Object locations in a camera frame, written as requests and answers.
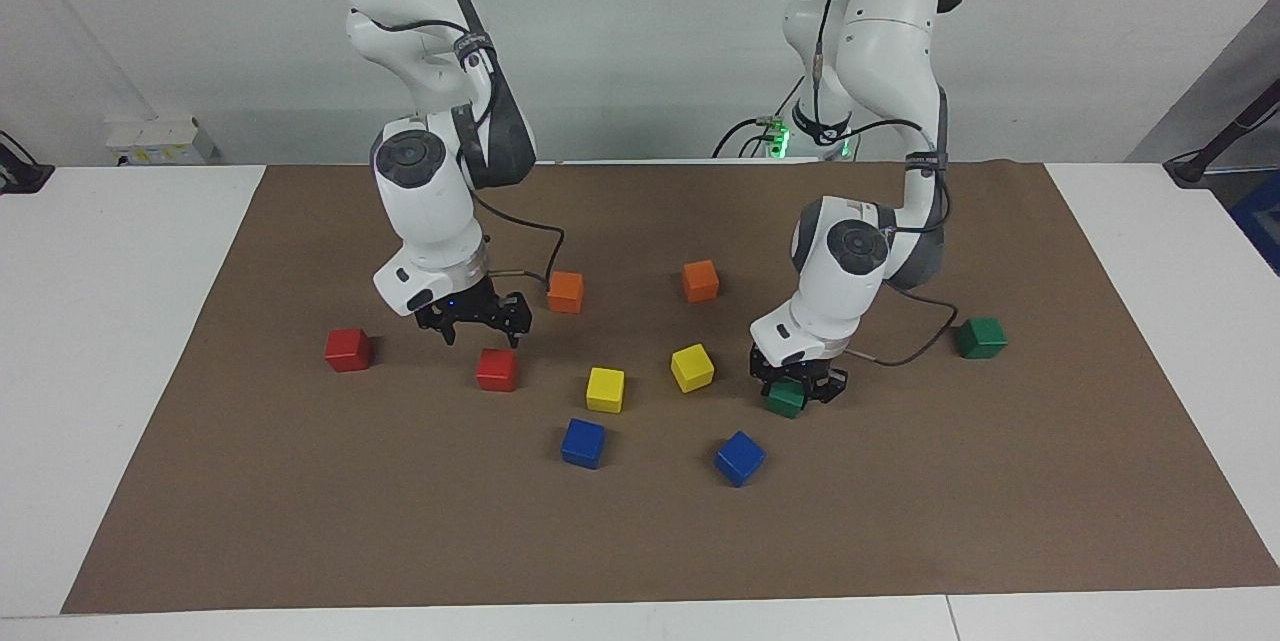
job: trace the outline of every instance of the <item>black cable clip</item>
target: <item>black cable clip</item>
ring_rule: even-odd
[[[924,171],[925,177],[931,177],[933,171],[946,171],[947,154],[943,150],[906,154],[906,170]]]
[[[489,38],[484,31],[471,31],[453,41],[453,54],[458,58],[458,63],[466,63],[466,58],[477,50],[494,52],[493,38]]]
[[[795,122],[796,129],[800,129],[801,134],[809,136],[819,146],[835,145],[840,136],[845,136],[845,131],[849,129],[849,123],[852,118],[854,114],[850,113],[844,122],[827,125],[826,123],[805,116],[804,111],[800,111],[800,104],[795,104],[791,107],[791,120]]]

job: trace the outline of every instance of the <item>table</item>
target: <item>table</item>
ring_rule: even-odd
[[[1275,555],[1280,281],[1207,191],[1153,166],[1052,179]],[[1271,638],[1280,589],[55,617],[261,168],[64,168],[0,200],[0,635]],[[1197,305],[1185,299],[1197,298]],[[72,312],[50,313],[68,305]],[[132,319],[128,328],[120,319]]]

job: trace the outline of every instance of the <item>orange cube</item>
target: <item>orange cube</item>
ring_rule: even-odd
[[[685,298],[689,303],[709,302],[719,294],[719,276],[716,275],[716,264],[699,261],[685,264]]]
[[[581,273],[557,271],[552,274],[552,289],[547,292],[547,307],[557,313],[582,312]]]

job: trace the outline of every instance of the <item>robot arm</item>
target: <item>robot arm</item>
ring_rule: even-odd
[[[408,86],[415,116],[389,122],[370,164],[404,242],[374,275],[383,299],[454,340],[454,322],[484,322],[511,345],[532,315],[524,296],[499,299],[471,189],[522,180],[534,141],[471,0],[347,0],[361,56]]]
[[[829,15],[826,27],[806,20],[818,3]],[[796,293],[751,325],[751,375],[764,383],[764,394],[773,383],[792,380],[804,385],[805,400],[833,399],[844,392],[847,375],[832,368],[831,361],[847,349],[881,284],[913,289],[941,269],[942,223],[950,205],[947,104],[933,77],[929,49],[937,13],[957,3],[799,0],[788,9],[787,38],[808,70],[818,70],[812,102],[801,97],[794,113],[797,125],[812,131],[819,145],[847,138],[847,118],[837,116],[851,104],[838,104],[838,88],[886,125],[897,127],[908,171],[900,209],[824,196],[800,214],[791,241],[791,261],[800,275]],[[795,13],[797,8],[805,13]],[[810,45],[813,50],[805,50]],[[831,79],[832,68],[837,81]],[[827,99],[837,100],[833,113],[823,107]]]

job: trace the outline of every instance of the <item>cube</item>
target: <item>cube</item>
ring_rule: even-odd
[[[617,368],[591,368],[586,381],[586,408],[622,413],[622,385],[627,375]]]
[[[681,283],[685,285],[685,299],[691,305],[709,302],[719,294],[716,264],[709,261],[685,264]]]
[[[733,486],[742,486],[764,463],[764,449],[745,432],[736,432],[716,454],[716,467]]]
[[[581,313],[586,290],[581,273],[556,271],[547,292],[547,307],[557,313]]]
[[[997,319],[969,319],[956,328],[955,339],[960,356],[969,360],[996,358],[1009,345]]]
[[[516,351],[480,351],[480,363],[476,363],[476,383],[485,392],[515,392],[516,368]]]
[[[324,360],[339,374],[364,371],[369,368],[374,354],[374,344],[360,328],[339,328],[329,331],[329,342],[324,348]]]
[[[778,416],[795,418],[804,411],[804,385],[783,377],[782,381],[773,383],[768,398],[764,399],[764,408]]]
[[[707,349],[701,344],[690,345],[687,349],[676,351],[671,354],[671,375],[676,376],[676,383],[684,394],[708,386],[716,377]]]
[[[561,443],[561,458],[582,468],[600,468],[604,453],[604,427],[599,423],[572,418]]]

